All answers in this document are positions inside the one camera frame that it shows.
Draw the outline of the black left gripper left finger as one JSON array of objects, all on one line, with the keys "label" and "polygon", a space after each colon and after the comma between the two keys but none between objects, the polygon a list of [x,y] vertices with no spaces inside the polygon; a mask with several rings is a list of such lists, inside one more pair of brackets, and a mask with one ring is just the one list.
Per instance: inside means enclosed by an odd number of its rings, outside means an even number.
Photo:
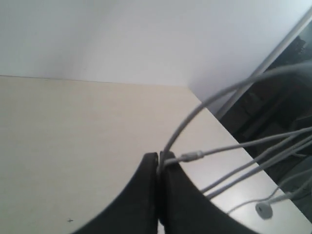
[{"label": "black left gripper left finger", "polygon": [[143,156],[136,172],[108,207],[79,228],[77,234],[156,234],[156,168],[158,154]]}]

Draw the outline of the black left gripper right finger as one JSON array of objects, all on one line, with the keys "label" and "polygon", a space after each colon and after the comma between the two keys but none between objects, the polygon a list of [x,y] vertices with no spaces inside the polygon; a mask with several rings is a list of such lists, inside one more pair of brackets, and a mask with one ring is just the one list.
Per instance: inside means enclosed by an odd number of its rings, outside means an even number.
[{"label": "black left gripper right finger", "polygon": [[180,164],[161,173],[160,221],[166,234],[254,234],[229,217],[192,183]]}]

